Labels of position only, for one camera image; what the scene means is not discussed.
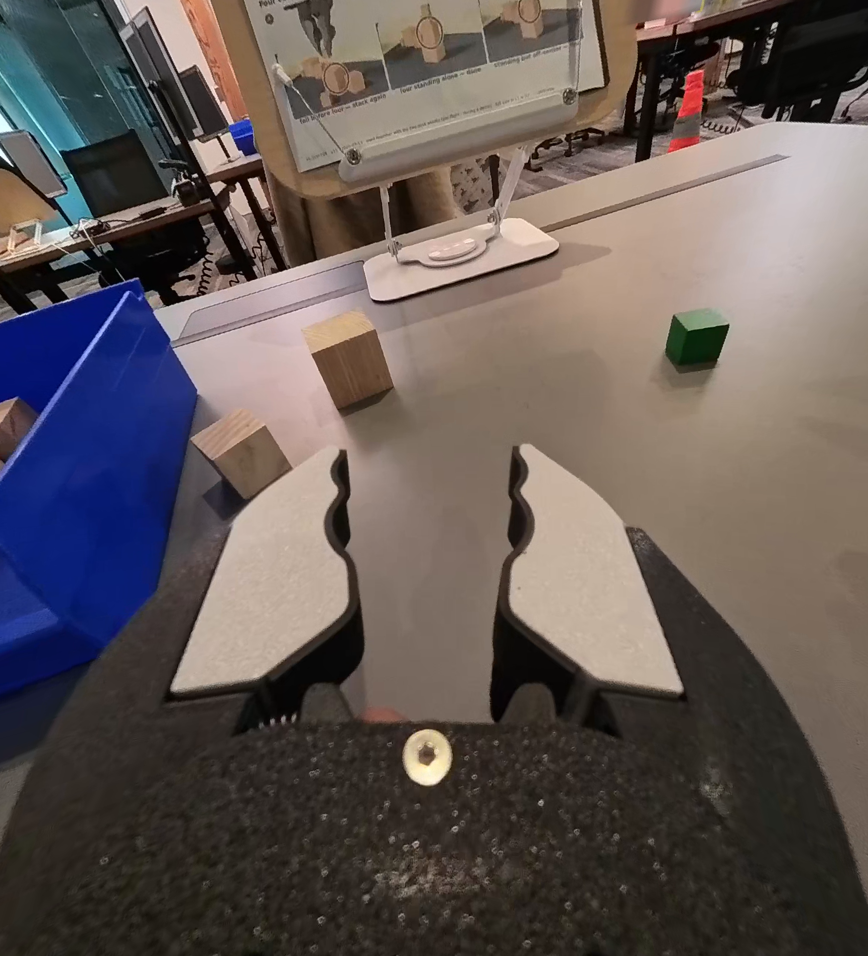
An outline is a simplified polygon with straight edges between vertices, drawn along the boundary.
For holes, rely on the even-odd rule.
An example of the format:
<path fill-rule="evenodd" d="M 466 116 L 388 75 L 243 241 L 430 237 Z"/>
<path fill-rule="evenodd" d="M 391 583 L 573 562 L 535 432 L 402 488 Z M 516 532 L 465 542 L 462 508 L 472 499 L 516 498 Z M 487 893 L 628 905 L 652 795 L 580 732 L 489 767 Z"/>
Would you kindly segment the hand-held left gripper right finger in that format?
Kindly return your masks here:
<path fill-rule="evenodd" d="M 534 445 L 511 452 L 510 554 L 501 567 L 495 663 L 514 672 L 520 639 L 567 676 L 595 689 L 676 700 L 684 692 L 672 651 L 612 506 Z"/>

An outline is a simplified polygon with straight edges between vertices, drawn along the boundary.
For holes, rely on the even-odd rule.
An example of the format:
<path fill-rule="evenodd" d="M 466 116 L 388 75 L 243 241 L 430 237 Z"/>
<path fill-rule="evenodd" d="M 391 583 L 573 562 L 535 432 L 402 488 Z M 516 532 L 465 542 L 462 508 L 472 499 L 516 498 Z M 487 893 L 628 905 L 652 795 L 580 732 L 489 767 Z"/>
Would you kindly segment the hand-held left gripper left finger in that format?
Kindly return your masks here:
<path fill-rule="evenodd" d="M 299 701 L 342 685 L 363 658 L 356 568 L 347 550 L 347 452 L 325 447 L 232 520 L 169 687 L 177 699 L 253 691 Z"/>

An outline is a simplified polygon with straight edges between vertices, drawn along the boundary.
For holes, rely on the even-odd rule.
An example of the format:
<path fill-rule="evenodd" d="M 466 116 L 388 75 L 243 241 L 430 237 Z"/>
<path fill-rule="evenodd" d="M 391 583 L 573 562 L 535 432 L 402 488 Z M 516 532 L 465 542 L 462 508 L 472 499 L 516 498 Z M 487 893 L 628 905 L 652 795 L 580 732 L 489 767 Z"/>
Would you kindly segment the small computer monitor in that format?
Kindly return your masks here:
<path fill-rule="evenodd" d="M 201 130 L 197 136 L 199 142 L 208 142 L 222 137 L 228 132 L 228 121 L 220 103 L 212 93 L 201 70 L 191 66 L 178 74 L 190 107 L 190 113 Z"/>

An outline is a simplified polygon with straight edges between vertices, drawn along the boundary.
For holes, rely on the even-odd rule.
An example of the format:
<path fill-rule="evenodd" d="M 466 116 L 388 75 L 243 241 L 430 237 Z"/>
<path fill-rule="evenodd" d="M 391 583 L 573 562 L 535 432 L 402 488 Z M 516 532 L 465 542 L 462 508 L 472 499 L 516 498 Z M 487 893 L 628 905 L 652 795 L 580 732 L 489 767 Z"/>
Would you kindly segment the brown fabric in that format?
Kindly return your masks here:
<path fill-rule="evenodd" d="M 268 169 L 264 173 L 284 259 L 290 268 L 384 240 L 378 188 L 334 199 L 306 198 L 278 181 Z M 395 235 L 457 219 L 449 166 L 393 184 L 389 200 Z"/>

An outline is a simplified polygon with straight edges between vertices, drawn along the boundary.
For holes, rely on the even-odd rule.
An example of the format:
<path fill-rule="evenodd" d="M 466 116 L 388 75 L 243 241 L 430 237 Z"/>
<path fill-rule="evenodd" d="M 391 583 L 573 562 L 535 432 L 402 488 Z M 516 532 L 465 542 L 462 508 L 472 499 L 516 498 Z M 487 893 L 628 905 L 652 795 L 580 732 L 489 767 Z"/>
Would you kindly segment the large blue plastic bin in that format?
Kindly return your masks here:
<path fill-rule="evenodd" d="M 0 698 L 96 659 L 154 593 L 197 389 L 131 280 L 0 322 Z"/>

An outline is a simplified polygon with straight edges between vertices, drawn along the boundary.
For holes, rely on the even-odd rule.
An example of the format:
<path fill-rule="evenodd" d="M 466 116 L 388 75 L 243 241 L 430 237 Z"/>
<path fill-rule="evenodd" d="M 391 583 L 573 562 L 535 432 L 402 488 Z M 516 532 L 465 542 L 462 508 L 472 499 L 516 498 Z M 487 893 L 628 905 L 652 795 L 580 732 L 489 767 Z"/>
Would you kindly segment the light plywood board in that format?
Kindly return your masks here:
<path fill-rule="evenodd" d="M 600 90 L 579 93 L 579 105 L 575 117 L 564 124 L 547 128 L 547 131 L 539 135 L 538 140 L 592 126 L 616 109 L 625 97 L 636 54 L 632 4 L 631 2 L 598 2 L 598 4 L 608 65 L 607 84 Z M 278 181 L 306 198 L 332 199 L 376 186 L 374 184 L 344 184 L 338 173 L 340 162 L 308 173 L 300 173 L 297 170 L 271 84 L 262 65 L 259 48 L 251 29 L 246 2 L 215 2 L 214 9 L 248 108 L 256 145 L 269 172 Z M 488 147 L 479 154 L 451 161 L 445 165 L 428 166 L 399 180 L 440 166 L 486 156 L 513 147 L 515 145 L 509 144 Z"/>

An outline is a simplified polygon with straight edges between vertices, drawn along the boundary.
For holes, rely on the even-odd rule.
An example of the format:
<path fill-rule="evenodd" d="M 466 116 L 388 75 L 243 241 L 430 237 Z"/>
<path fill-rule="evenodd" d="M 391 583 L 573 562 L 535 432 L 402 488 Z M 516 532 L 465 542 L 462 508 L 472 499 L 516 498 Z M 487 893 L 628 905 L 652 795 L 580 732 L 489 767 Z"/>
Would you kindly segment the medium plain wooden cube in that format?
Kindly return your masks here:
<path fill-rule="evenodd" d="M 268 427 L 245 409 L 201 429 L 190 443 L 245 501 L 292 470 Z"/>

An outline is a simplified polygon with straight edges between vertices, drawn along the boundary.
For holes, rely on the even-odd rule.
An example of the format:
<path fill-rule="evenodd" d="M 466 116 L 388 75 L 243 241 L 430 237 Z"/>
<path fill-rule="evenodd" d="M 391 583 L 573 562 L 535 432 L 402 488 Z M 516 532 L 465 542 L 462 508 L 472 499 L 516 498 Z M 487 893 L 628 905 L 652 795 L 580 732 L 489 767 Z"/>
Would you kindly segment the large plain wooden cube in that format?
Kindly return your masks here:
<path fill-rule="evenodd" d="M 323 319 L 302 329 L 302 335 L 339 411 L 394 388 L 377 329 L 364 312 Z"/>

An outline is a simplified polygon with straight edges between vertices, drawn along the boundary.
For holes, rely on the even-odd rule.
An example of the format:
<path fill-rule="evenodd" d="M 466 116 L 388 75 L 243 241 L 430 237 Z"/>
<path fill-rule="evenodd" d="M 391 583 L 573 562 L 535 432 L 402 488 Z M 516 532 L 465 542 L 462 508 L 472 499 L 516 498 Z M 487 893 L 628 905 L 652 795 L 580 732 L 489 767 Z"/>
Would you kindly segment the green wooden cube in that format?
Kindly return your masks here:
<path fill-rule="evenodd" d="M 715 365 L 723 351 L 729 322 L 713 308 L 675 313 L 671 318 L 664 353 L 677 368 Z"/>

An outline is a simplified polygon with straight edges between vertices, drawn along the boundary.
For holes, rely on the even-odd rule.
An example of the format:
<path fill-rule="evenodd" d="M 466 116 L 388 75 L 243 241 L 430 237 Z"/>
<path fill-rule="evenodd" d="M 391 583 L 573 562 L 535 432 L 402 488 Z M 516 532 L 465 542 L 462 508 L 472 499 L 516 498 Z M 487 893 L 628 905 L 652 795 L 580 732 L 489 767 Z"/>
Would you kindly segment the instruction sheet in clear holder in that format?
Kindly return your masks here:
<path fill-rule="evenodd" d="M 604 88 L 598 2 L 246 2 L 300 173 Z"/>

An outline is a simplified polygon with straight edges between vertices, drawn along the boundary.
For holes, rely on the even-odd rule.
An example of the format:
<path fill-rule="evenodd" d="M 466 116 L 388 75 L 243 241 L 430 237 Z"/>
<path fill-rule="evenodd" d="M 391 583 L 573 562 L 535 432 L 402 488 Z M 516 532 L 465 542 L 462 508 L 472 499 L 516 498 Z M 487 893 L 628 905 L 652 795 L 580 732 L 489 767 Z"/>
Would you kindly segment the printed white cloth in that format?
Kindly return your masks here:
<path fill-rule="evenodd" d="M 470 158 L 449 167 L 454 216 L 490 209 L 507 174 L 512 155 L 491 154 Z"/>

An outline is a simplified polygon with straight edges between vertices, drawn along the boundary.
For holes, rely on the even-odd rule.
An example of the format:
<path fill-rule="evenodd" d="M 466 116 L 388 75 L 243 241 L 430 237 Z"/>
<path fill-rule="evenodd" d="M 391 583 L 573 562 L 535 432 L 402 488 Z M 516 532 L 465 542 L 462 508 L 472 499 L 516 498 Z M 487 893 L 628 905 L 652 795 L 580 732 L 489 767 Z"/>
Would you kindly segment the black office chair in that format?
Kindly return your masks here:
<path fill-rule="evenodd" d="M 727 87 L 765 120 L 827 123 L 867 80 L 868 1 L 814 1 L 783 12 L 766 60 L 729 74 Z"/>
<path fill-rule="evenodd" d="M 60 152 L 93 218 L 124 212 L 170 197 L 137 133 L 128 132 Z M 158 229 L 106 241 L 101 278 L 105 285 L 136 278 L 146 292 L 165 305 L 182 296 L 175 285 L 182 273 L 206 255 L 209 238 L 199 217 L 177 220 Z"/>

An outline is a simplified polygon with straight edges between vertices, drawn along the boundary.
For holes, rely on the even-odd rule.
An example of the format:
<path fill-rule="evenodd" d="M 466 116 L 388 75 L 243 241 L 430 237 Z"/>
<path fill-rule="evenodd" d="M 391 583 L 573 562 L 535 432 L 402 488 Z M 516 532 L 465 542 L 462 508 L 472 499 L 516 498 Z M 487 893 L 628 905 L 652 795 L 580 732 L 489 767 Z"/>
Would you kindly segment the wooden desk with black frame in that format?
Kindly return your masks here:
<path fill-rule="evenodd" d="M 228 207 L 229 192 L 240 186 L 248 198 L 249 207 L 258 228 L 260 241 L 278 270 L 287 268 L 280 239 L 275 233 L 276 221 L 258 205 L 250 188 L 250 180 L 263 180 L 259 156 L 224 163 L 209 172 L 204 187 L 209 194 L 189 206 L 178 202 L 162 207 L 157 213 L 143 210 L 129 219 L 124 213 L 104 217 L 100 222 L 78 225 L 54 233 L 45 233 L 37 244 L 31 240 L 20 242 L 11 250 L 0 248 L 0 270 L 39 272 L 38 280 L 52 284 L 47 264 L 78 253 L 103 253 L 108 257 L 123 253 L 131 259 L 135 272 L 148 275 L 156 286 L 167 285 L 186 274 L 208 253 L 209 239 L 201 219 L 212 221 L 222 217 Z"/>

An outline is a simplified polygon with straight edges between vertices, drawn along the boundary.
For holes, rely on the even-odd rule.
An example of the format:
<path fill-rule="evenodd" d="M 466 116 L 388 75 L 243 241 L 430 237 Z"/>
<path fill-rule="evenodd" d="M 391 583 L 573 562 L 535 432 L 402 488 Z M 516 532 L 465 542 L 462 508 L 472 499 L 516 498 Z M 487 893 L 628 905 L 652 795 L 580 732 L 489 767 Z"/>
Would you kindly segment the large computer monitor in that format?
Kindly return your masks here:
<path fill-rule="evenodd" d="M 186 139 L 198 138 L 202 130 L 193 104 L 149 8 L 141 6 L 118 30 L 118 35 L 146 84 L 160 85 Z"/>

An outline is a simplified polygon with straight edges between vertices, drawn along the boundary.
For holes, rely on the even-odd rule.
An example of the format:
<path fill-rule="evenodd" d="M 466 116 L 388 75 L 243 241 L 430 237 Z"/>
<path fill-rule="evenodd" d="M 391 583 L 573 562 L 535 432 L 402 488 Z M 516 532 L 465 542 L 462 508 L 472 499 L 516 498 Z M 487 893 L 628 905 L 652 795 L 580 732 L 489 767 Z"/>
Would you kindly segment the orange traffic cone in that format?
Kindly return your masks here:
<path fill-rule="evenodd" d="M 685 78 L 682 102 L 675 120 L 667 154 L 690 148 L 701 141 L 704 71 L 695 69 Z"/>

